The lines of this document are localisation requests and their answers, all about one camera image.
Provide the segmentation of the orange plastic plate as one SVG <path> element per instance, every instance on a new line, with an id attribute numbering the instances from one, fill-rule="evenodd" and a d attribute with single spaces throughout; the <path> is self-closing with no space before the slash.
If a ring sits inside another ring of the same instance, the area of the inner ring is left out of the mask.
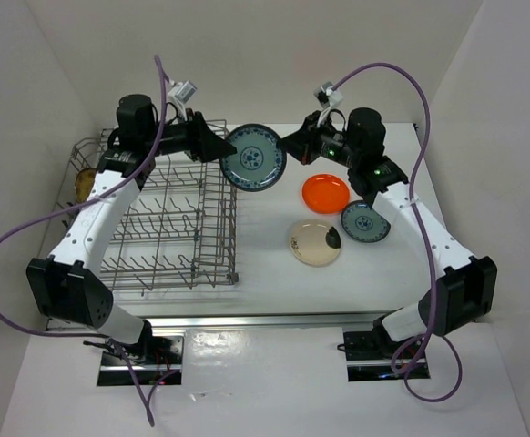
<path id="1" fill-rule="evenodd" d="M 350 202 L 346 183 L 332 174 L 317 174 L 308 178 L 301 188 L 305 205 L 315 213 L 337 214 Z"/>

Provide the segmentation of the yellow patterned plate brown rim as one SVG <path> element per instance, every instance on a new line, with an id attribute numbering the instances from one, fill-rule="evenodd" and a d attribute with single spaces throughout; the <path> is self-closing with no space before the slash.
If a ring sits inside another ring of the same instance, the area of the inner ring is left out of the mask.
<path id="1" fill-rule="evenodd" d="M 95 168 L 83 168 L 77 173 L 74 187 L 78 204 L 85 203 L 91 195 L 96 174 L 97 170 Z"/>

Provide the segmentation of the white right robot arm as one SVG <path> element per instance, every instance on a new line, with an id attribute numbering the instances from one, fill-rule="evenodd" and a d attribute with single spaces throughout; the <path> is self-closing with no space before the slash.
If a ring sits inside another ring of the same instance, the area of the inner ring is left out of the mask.
<path id="1" fill-rule="evenodd" d="M 419 199 L 406 174 L 385 154 L 381 115 L 356 108 L 344 131 L 319 117 L 318 111 L 306 116 L 297 131 L 279 141 L 280 149 L 303 165 L 327 158 L 345 166 L 352 189 L 427 259 L 430 288 L 418 302 L 374 321 L 374 351 L 391 358 L 409 339 L 442 337 L 486 315 L 493 303 L 495 263 L 459 243 Z"/>

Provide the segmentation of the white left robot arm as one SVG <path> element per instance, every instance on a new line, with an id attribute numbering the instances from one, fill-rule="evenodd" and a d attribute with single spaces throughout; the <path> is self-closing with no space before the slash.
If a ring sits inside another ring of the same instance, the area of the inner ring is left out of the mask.
<path id="1" fill-rule="evenodd" d="M 184 152 L 206 163 L 237 151 L 201 113 L 187 109 L 179 122 L 168 122 L 166 109 L 141 94 L 119 100 L 117 128 L 99 159 L 87 200 L 62 240 L 26 268 L 41 315 L 91 329 L 137 364 L 148 361 L 160 342 L 147 320 L 114 302 L 98 276 L 114 232 L 153 171 L 156 156 Z"/>

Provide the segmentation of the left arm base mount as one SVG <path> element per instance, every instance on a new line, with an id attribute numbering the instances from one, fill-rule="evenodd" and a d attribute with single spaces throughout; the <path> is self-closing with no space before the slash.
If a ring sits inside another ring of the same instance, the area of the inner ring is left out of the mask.
<path id="1" fill-rule="evenodd" d="M 182 334 L 168 335 L 159 340 L 159 347 L 145 356 L 126 351 L 138 382 L 151 387 L 157 381 L 160 385 L 176 386 L 182 383 L 182 362 L 185 339 Z M 119 387 L 133 386 L 126 362 L 120 354 L 108 344 L 103 350 L 97 386 Z"/>

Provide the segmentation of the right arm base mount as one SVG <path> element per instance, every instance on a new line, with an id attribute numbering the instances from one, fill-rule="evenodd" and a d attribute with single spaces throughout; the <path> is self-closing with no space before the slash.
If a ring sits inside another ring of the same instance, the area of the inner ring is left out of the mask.
<path id="1" fill-rule="evenodd" d="M 405 370 L 421 346 L 416 341 L 409 346 L 396 361 L 396 368 Z M 347 331 L 343 333 L 343 341 L 336 349 L 342 352 L 346 360 L 348 382 L 359 381 L 397 381 L 402 380 L 402 374 L 396 374 L 391 368 L 391 350 L 381 350 L 377 340 L 370 331 Z M 409 379 L 430 379 L 430 371 L 426 358 L 418 360 L 417 367 L 411 370 Z"/>

